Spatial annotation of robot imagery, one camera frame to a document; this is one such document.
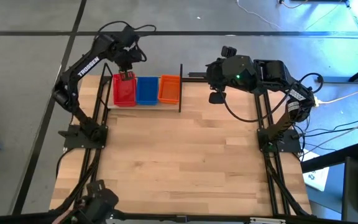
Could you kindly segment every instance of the wooden table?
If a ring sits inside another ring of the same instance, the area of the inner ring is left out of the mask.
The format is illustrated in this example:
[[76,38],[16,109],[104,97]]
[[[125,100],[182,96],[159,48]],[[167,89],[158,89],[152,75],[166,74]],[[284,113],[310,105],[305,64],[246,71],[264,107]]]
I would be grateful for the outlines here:
[[[92,115],[99,76],[88,75],[81,107]],[[207,83],[184,83],[177,110],[113,109],[102,150],[98,179],[119,197],[116,209],[128,213],[193,215],[272,215],[257,123],[232,117],[224,105],[211,105]],[[242,118],[257,117],[254,96],[226,88],[227,103]],[[274,107],[281,93],[270,93]],[[274,114],[277,121],[283,106]],[[61,163],[50,208],[59,206],[76,185],[84,149]],[[281,153],[285,182],[298,203],[311,212],[298,159]],[[276,186],[279,211],[283,213]]]

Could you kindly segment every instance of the concrete floor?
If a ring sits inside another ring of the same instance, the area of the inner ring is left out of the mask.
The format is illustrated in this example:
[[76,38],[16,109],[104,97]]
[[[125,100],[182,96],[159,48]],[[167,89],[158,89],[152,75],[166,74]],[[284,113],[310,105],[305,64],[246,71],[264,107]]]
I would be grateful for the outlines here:
[[[20,0],[14,3],[0,0],[0,30],[62,30],[70,31],[80,6],[80,0],[48,2]],[[296,5],[298,2],[286,1]],[[337,6],[337,3],[308,3],[296,9],[278,6],[275,1],[240,0],[243,7],[274,21],[282,30],[305,31],[310,25]],[[94,0],[88,1],[80,22],[80,31],[97,30],[103,24],[124,20],[137,27],[155,24],[158,30],[245,30],[277,31],[258,17],[239,9],[235,0]],[[112,26],[108,30],[119,30]],[[358,31],[352,13],[340,4],[332,13],[307,31]],[[50,90],[56,79],[68,37],[0,37],[0,215],[8,214],[16,197],[18,185],[37,133]],[[87,52],[91,37],[76,37],[68,64]],[[238,49],[238,54],[252,58],[283,60],[295,78],[310,72],[346,76],[358,72],[358,39],[322,37],[144,37],[139,45],[149,61],[134,65],[138,76],[203,72],[204,65],[220,56],[223,45]],[[101,66],[91,73],[99,74]],[[311,79],[305,82],[317,87]],[[358,85],[326,85],[317,94],[323,101],[352,93]],[[55,166],[62,153],[63,138],[58,130],[66,129],[69,114],[56,106],[37,169],[30,186],[24,213],[44,212],[52,196]],[[311,126],[333,128],[358,120],[358,95],[339,103],[313,110]],[[330,136],[308,139],[318,144]],[[325,147],[340,149],[358,141],[353,132]],[[327,151],[316,150],[318,154]],[[327,192],[330,200],[341,203],[340,173],[343,167],[330,171]],[[323,203],[321,193],[308,189],[311,200]],[[313,212],[322,217],[338,218],[338,214],[312,204]]]

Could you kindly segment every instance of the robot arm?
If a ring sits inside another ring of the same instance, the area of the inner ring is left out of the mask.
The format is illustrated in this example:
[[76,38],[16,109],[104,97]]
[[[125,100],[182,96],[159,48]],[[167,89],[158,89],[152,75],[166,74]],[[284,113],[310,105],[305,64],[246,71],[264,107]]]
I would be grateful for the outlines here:
[[80,130],[91,141],[97,142],[101,139],[101,127],[81,110],[78,82],[103,59],[115,62],[120,72],[123,72],[124,79],[130,79],[127,70],[132,69],[132,63],[145,61],[145,55],[137,45],[138,41],[139,36],[131,26],[125,26],[118,36],[97,36],[91,50],[62,73],[53,89],[55,101],[78,119]]
[[226,86],[256,95],[270,90],[281,91],[289,96],[283,116],[276,124],[264,130],[264,148],[280,140],[284,132],[295,122],[304,121],[309,116],[310,109],[314,106],[314,95],[311,88],[303,86],[290,75],[282,61],[254,60],[252,62],[249,56],[236,55],[236,51],[231,47],[223,47],[221,55],[225,58],[218,58],[217,61],[207,65],[206,79],[210,88],[216,91],[210,95],[209,102],[226,104],[224,100]]

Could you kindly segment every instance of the black bracket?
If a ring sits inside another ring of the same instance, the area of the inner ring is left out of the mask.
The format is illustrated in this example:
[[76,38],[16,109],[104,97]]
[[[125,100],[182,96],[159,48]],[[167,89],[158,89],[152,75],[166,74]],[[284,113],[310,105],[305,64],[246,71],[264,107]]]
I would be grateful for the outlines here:
[[64,147],[68,149],[84,148],[84,149],[103,149],[106,145],[108,126],[100,126],[101,137],[99,141],[91,141],[82,131],[79,125],[70,125],[67,131],[59,131],[58,133],[66,140]]
[[267,131],[263,128],[257,130],[259,149],[262,152],[301,152],[299,139],[293,138],[293,136],[298,136],[294,129],[286,130],[282,139],[277,142],[269,141]]

